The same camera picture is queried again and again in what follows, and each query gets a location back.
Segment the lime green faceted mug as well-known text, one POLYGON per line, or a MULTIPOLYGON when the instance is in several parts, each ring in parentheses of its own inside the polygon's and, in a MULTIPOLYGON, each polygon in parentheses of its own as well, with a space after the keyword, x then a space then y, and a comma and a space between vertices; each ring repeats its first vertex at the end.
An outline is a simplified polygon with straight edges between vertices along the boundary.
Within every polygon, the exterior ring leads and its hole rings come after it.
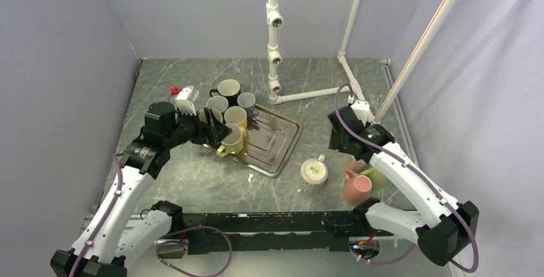
POLYGON ((226 126, 231 129, 231 133, 221 141, 221 145, 216 150, 216 155, 221 158, 229 154, 240 153, 244 147, 244 137, 246 136, 246 130, 243 127, 231 123, 227 123, 226 126))

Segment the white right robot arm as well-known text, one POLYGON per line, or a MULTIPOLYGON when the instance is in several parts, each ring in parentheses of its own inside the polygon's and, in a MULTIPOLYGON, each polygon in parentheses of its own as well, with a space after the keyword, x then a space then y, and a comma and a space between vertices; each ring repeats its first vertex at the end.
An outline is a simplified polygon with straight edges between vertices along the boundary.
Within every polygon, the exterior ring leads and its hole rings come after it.
POLYGON ((357 233, 384 230, 416 244, 433 264, 453 264, 469 244, 478 253, 475 234, 479 209, 471 201, 459 202, 438 187, 405 154, 383 126, 364 123, 352 106, 328 115, 332 125, 329 149, 352 155, 381 172, 414 206, 413 211, 393 208, 369 198, 353 210, 357 233))

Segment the yellow mug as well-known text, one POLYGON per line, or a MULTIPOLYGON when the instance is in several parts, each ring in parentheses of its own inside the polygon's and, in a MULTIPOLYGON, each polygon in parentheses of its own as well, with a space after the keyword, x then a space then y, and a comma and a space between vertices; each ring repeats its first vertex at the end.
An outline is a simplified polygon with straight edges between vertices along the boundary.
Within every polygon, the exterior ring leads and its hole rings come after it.
POLYGON ((223 118, 226 123, 235 124, 242 129, 242 133, 245 135, 247 132, 247 118, 246 110, 241 106, 231 106, 226 109, 223 114, 223 118))

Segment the beige teal patterned mug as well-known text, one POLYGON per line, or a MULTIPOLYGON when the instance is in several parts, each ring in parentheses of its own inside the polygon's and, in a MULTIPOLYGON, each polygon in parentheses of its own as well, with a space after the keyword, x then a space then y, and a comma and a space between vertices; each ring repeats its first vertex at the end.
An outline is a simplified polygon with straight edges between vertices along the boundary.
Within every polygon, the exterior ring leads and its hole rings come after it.
POLYGON ((224 123, 223 114, 216 108, 202 108, 198 113, 199 119, 204 123, 211 123, 212 119, 221 124, 224 123))

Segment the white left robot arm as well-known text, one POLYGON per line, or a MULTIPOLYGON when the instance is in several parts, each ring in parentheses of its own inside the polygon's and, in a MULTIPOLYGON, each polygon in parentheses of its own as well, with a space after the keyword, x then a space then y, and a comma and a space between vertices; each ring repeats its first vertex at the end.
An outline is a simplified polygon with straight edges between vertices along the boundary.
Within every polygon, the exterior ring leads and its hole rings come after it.
POLYGON ((194 105, 198 94, 193 86, 172 88, 167 101, 149 105, 138 137, 112 157, 117 176, 96 214, 70 249, 52 256, 56 276, 127 276, 156 240, 183 244, 182 234, 190 228, 182 207, 168 201, 158 201, 130 231, 125 228, 172 149, 187 142, 218 145, 231 134, 210 108, 203 108, 204 118, 199 117, 194 105))

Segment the black white-lined mug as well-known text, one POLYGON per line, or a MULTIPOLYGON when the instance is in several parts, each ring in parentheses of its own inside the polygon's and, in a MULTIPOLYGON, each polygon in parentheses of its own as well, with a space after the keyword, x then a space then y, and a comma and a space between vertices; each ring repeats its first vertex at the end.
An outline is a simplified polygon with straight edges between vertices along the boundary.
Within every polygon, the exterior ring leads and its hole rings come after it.
POLYGON ((223 80, 217 88, 209 90, 209 96, 223 96, 227 99, 229 106, 237 106, 237 98, 241 94, 241 84, 234 79, 223 80))

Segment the grey blue mug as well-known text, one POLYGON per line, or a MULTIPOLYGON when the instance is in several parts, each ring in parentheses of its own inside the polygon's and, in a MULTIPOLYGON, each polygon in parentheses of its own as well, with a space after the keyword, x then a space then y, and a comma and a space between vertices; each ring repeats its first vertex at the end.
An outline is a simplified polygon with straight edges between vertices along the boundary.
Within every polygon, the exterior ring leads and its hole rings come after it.
POLYGON ((259 113, 256 110, 256 97, 250 92, 241 93, 237 97, 237 105, 246 111, 248 117, 254 117, 259 113))

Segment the blue floral mug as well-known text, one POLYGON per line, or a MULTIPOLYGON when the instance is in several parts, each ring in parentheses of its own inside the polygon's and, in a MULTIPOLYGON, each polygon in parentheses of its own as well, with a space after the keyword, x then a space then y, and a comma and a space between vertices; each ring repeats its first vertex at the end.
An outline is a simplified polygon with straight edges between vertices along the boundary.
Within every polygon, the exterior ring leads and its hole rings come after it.
POLYGON ((207 100, 206 107, 216 109, 222 115, 224 115, 227 109, 230 107, 230 105, 226 97, 213 96, 207 100))

